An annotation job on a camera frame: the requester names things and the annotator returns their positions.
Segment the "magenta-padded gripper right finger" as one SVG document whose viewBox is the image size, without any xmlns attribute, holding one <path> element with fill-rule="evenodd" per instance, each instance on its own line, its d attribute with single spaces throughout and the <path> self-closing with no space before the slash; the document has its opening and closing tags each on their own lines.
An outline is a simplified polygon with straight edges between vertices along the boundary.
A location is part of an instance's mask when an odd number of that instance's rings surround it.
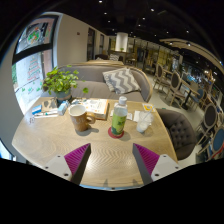
<svg viewBox="0 0 224 224">
<path fill-rule="evenodd" d="M 132 153 L 135 157 L 144 185 L 159 180 L 181 169 L 181 167 L 167 154 L 158 155 L 136 143 L 133 144 Z"/>
</svg>

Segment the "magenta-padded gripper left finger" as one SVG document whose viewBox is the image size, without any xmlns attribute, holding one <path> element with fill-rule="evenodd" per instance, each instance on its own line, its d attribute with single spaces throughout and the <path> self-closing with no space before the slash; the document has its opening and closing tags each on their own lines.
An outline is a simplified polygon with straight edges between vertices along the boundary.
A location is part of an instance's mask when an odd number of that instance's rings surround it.
<svg viewBox="0 0 224 224">
<path fill-rule="evenodd" d="M 91 144 L 87 143 L 66 155 L 56 155 L 43 166 L 43 169 L 79 185 L 90 154 Z"/>
</svg>

